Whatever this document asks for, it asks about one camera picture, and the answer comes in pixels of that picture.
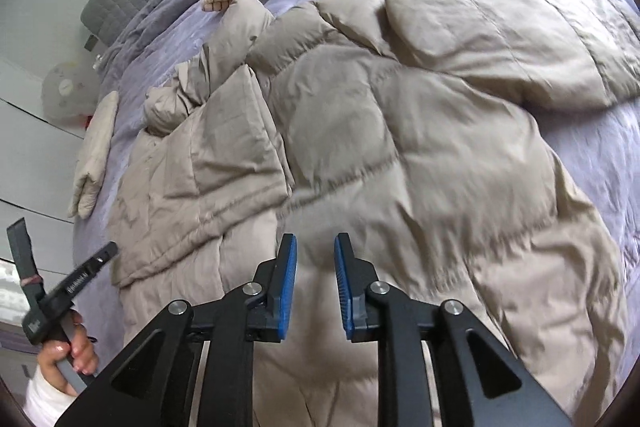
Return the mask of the left hand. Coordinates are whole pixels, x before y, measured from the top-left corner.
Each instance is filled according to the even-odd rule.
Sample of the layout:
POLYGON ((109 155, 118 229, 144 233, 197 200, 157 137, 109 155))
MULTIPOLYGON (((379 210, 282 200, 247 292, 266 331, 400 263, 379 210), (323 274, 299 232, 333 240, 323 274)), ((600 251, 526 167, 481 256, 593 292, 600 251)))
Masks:
POLYGON ((43 343, 37 357, 38 366, 43 378, 56 390, 76 397, 76 389, 58 370, 56 363, 64 361, 67 355, 73 358, 73 368, 77 374, 93 375, 99 366, 99 357, 94 351, 93 343, 88 337, 82 316, 75 310, 70 312, 75 334, 70 341, 49 340, 43 343))

